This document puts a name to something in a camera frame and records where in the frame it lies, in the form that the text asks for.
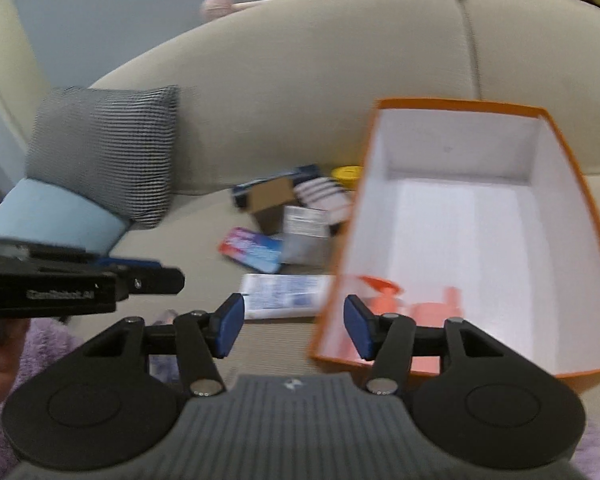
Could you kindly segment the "houndstooth black white cushion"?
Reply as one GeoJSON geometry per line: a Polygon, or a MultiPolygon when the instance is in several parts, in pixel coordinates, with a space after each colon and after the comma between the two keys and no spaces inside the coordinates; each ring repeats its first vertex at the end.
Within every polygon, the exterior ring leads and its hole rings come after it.
{"type": "Polygon", "coordinates": [[[26,176],[146,229],[171,203],[180,88],[53,89],[36,114],[26,176]]]}

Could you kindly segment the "orange cardboard box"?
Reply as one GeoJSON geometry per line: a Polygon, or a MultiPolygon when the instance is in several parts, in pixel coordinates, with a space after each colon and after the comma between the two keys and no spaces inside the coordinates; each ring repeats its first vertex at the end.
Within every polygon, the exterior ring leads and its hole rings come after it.
{"type": "Polygon", "coordinates": [[[466,318],[562,379],[600,375],[600,210],[546,110],[378,101],[309,356],[358,368],[343,299],[397,284],[422,325],[466,318]]]}

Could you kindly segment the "beige fabric sofa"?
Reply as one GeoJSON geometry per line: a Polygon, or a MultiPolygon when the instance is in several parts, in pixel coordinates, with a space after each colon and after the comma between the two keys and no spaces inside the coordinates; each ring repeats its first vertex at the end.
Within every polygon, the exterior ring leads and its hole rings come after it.
{"type": "Polygon", "coordinates": [[[180,266],[182,308],[237,282],[215,249],[246,223],[230,186],[357,162],[379,98],[545,108],[600,211],[600,9],[580,0],[278,0],[184,32],[98,82],[166,84],[181,89],[172,208],[112,253],[180,266]]]}

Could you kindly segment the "clear plastic silver packet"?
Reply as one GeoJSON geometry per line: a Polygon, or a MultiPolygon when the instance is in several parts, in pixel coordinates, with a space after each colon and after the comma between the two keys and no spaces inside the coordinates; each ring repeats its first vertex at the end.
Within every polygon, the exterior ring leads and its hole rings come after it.
{"type": "Polygon", "coordinates": [[[286,206],[282,237],[282,263],[293,266],[324,266],[328,263],[332,234],[326,211],[286,206]]]}

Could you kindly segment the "red blue flat packet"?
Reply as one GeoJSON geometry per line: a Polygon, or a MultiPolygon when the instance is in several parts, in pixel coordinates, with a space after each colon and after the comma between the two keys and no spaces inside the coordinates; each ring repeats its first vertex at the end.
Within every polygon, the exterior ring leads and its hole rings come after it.
{"type": "Polygon", "coordinates": [[[219,253],[260,273],[275,274],[282,266],[283,242],[245,228],[234,228],[220,243],[219,253]]]}

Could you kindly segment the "yellow tape measure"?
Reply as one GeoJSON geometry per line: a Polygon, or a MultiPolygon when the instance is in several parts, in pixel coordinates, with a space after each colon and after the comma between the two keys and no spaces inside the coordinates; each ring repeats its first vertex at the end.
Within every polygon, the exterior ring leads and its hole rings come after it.
{"type": "Polygon", "coordinates": [[[350,191],[355,191],[361,181],[363,167],[358,165],[336,167],[330,173],[330,176],[350,191]]]}

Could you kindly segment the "pink plush toy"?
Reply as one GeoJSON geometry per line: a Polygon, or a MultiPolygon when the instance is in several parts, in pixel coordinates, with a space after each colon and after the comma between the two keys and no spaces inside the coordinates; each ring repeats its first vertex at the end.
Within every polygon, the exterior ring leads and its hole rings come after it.
{"type": "Polygon", "coordinates": [[[200,15],[205,22],[225,18],[230,14],[254,8],[263,4],[264,0],[236,2],[235,0],[204,0],[200,6],[200,15]]]}

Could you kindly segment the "white tube with barcode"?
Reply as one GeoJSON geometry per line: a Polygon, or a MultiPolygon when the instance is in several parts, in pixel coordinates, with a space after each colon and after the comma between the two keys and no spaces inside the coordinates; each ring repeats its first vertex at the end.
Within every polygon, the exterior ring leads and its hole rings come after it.
{"type": "Polygon", "coordinates": [[[239,289],[245,300],[245,319],[314,318],[331,284],[331,275],[245,274],[239,289]]]}

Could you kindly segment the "brown cardboard small box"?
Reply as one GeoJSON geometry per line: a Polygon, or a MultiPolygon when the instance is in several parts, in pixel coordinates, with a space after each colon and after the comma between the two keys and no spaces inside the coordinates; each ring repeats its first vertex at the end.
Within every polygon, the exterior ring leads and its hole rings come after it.
{"type": "Polygon", "coordinates": [[[274,235],[283,226],[286,206],[297,206],[290,177],[278,177],[253,185],[247,194],[247,212],[265,235],[274,235]]]}

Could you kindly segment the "plaid striped box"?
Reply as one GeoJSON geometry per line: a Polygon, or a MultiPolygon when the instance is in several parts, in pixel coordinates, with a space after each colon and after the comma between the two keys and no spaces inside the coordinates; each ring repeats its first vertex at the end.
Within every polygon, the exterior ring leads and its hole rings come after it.
{"type": "Polygon", "coordinates": [[[330,177],[305,180],[294,186],[298,202],[306,208],[325,211],[334,230],[346,222],[352,209],[351,193],[330,177]]]}

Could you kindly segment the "light blue cushion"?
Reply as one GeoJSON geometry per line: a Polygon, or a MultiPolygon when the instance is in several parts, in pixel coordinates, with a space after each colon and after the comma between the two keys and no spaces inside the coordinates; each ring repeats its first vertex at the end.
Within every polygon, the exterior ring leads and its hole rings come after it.
{"type": "Polygon", "coordinates": [[[0,238],[106,255],[130,222],[59,186],[20,180],[0,203],[0,238]]]}

